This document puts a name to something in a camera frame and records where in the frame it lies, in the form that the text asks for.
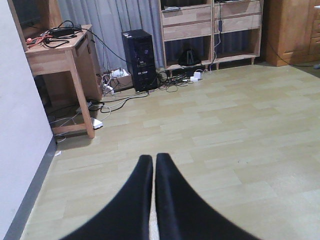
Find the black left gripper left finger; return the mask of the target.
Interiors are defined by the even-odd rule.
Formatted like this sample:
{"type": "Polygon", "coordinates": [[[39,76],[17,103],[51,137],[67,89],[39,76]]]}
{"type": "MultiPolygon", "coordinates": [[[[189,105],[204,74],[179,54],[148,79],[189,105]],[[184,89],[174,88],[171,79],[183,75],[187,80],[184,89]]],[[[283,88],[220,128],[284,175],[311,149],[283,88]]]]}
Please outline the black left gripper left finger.
{"type": "Polygon", "coordinates": [[[153,161],[141,155],[115,197],[93,218],[63,240],[148,240],[153,161]]]}

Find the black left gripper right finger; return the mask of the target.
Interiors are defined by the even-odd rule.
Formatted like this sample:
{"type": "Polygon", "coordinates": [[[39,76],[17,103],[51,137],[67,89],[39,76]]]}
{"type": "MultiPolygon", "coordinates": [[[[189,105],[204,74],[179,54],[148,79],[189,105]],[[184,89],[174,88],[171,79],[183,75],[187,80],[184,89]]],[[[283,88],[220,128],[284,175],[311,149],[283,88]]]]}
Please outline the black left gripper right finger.
{"type": "Polygon", "coordinates": [[[255,240],[206,203],[168,153],[156,156],[155,206],[161,240],[255,240]]]}

